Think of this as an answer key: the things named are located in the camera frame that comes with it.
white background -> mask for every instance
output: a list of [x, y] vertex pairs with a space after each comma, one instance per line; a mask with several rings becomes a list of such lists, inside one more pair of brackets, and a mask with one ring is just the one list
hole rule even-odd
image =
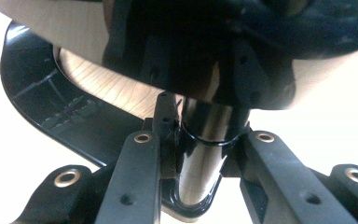
[[[0, 14], [0, 54], [10, 19]], [[320, 68], [310, 66], [315, 72]], [[254, 111], [254, 130], [278, 134], [309, 167], [324, 174], [340, 163], [358, 164], [358, 53], [324, 67], [331, 76], [294, 109]], [[67, 164], [96, 167], [25, 121], [0, 81], [0, 223], [14, 221], [53, 170]], [[163, 216], [161, 223], [173, 223]], [[238, 179], [225, 179], [202, 223], [250, 222]]]

reflective metal surface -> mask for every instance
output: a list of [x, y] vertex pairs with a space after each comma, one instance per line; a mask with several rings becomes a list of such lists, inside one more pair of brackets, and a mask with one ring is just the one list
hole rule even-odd
[[58, 188], [66, 188], [77, 182], [81, 174], [77, 169], [70, 169], [60, 173], [54, 179], [54, 185]]
[[179, 202], [202, 206], [239, 135], [248, 132], [249, 109], [185, 99], [179, 136]]
[[255, 138], [265, 143], [271, 143], [275, 140], [274, 136], [267, 133], [260, 133]]

white floor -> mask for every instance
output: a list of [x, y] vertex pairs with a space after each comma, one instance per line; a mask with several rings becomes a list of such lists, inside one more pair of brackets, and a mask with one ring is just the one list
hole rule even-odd
[[[0, 53], [10, 19], [0, 14]], [[296, 109], [255, 111], [255, 130], [277, 133], [309, 167], [329, 174], [335, 164], [358, 164], [358, 57], [335, 70]], [[67, 164], [96, 167], [52, 141], [12, 107], [0, 82], [0, 223], [15, 220], [40, 182]], [[161, 223], [175, 221], [163, 216]], [[250, 223], [238, 179], [225, 179], [200, 223]]]

